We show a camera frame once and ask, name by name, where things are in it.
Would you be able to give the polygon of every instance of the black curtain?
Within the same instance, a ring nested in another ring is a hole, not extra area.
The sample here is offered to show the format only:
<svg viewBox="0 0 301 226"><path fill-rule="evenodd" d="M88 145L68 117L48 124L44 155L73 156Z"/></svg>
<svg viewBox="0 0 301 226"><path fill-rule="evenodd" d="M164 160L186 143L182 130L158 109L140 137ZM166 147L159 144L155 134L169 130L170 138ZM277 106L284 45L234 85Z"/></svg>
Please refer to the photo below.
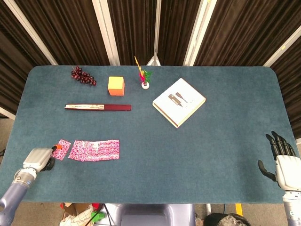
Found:
<svg viewBox="0 0 301 226"><path fill-rule="evenodd" d="M16 114L29 71L49 61L4 1L0 14L0 107Z"/></svg>
<svg viewBox="0 0 301 226"><path fill-rule="evenodd" d="M300 25L300 0L218 0L195 65L262 66Z"/></svg>
<svg viewBox="0 0 301 226"><path fill-rule="evenodd" d="M162 65L183 65L200 0L162 0L158 58Z"/></svg>
<svg viewBox="0 0 301 226"><path fill-rule="evenodd" d="M156 0L108 0L121 65L145 65L154 55Z"/></svg>
<svg viewBox="0 0 301 226"><path fill-rule="evenodd" d="M295 138L301 138L301 37L271 68L278 77Z"/></svg>
<svg viewBox="0 0 301 226"><path fill-rule="evenodd" d="M16 0L60 65L109 65L90 0Z"/></svg>

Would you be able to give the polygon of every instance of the yellow cube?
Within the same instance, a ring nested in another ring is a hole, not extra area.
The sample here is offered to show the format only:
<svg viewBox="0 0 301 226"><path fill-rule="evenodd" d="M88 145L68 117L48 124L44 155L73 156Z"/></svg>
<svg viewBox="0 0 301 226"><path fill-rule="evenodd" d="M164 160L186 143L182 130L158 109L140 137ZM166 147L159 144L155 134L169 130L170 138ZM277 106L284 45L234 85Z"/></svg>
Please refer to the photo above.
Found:
<svg viewBox="0 0 301 226"><path fill-rule="evenodd" d="M111 96L124 96L124 88L123 77L109 77L108 90Z"/></svg>

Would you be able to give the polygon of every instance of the grapes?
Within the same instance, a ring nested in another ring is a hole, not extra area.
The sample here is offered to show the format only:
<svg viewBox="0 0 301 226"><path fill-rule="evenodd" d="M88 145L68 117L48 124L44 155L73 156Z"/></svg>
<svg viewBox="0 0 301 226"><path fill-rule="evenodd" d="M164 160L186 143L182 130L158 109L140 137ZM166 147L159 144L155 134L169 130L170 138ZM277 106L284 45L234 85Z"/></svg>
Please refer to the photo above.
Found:
<svg viewBox="0 0 301 226"><path fill-rule="evenodd" d="M89 83L90 86L96 86L94 77L87 72L83 72L83 70L78 66L71 71L71 78L80 81L80 83Z"/></svg>

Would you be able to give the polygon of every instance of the table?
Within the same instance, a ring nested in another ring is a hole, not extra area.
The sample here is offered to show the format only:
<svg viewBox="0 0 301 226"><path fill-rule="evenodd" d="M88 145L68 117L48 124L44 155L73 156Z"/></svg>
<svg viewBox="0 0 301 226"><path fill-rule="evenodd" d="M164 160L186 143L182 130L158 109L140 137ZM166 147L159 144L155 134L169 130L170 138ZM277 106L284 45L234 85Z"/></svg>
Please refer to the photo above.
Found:
<svg viewBox="0 0 301 226"><path fill-rule="evenodd" d="M267 67L82 66L97 80L71 79L72 66L37 66L28 76L0 168L0 195L35 147L60 139L120 140L114 161L56 161L41 172L25 201L104 203L280 203L283 191L264 177L275 164L265 133L293 145L275 73ZM109 76L124 76L124 97L111 97ZM179 78L207 98L176 129L152 101ZM68 111L66 103L131 104L130 112Z"/></svg>

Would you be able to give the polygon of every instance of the white book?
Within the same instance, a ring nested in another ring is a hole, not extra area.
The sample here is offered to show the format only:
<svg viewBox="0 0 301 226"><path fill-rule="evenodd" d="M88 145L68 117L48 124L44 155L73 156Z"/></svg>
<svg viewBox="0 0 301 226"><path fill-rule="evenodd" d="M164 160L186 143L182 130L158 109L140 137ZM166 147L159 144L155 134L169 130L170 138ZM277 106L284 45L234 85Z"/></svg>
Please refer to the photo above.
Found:
<svg viewBox="0 0 301 226"><path fill-rule="evenodd" d="M205 97L180 78L157 97L152 105L179 128L205 101Z"/></svg>

